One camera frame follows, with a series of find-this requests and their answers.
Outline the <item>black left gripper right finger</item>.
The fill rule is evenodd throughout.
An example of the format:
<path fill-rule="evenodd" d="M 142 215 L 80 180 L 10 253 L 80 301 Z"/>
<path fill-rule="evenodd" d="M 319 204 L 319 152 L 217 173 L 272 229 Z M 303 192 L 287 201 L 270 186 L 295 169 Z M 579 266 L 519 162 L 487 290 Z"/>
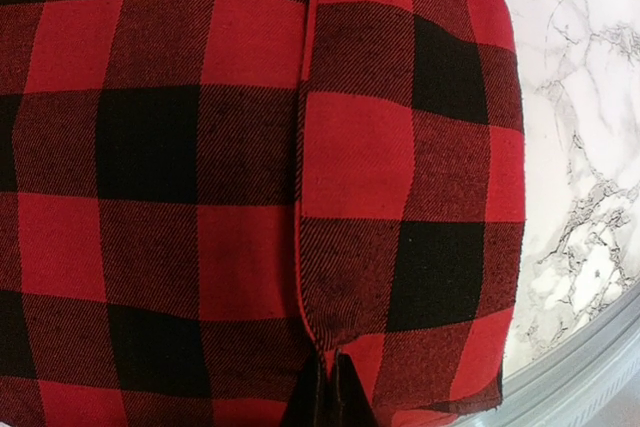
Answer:
<path fill-rule="evenodd" d="M 338 351 L 332 370 L 332 425 L 375 426 L 375 416 L 352 358 Z"/>

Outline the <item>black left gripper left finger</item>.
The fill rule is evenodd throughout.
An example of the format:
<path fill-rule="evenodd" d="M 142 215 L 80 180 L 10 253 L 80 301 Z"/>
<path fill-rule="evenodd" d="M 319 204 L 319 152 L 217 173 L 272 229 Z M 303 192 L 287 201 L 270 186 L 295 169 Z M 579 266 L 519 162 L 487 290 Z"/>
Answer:
<path fill-rule="evenodd" d="M 299 373 L 284 413 L 284 427 L 329 427 L 334 424 L 333 384 L 318 354 L 311 354 Z"/>

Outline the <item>red black plaid shirt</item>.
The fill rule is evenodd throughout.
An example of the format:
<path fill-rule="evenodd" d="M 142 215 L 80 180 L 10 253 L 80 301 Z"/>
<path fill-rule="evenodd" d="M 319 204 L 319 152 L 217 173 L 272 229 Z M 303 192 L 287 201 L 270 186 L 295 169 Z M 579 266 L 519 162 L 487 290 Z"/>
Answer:
<path fill-rule="evenodd" d="M 505 0 L 1 0 L 5 426 L 492 409 L 524 221 Z"/>

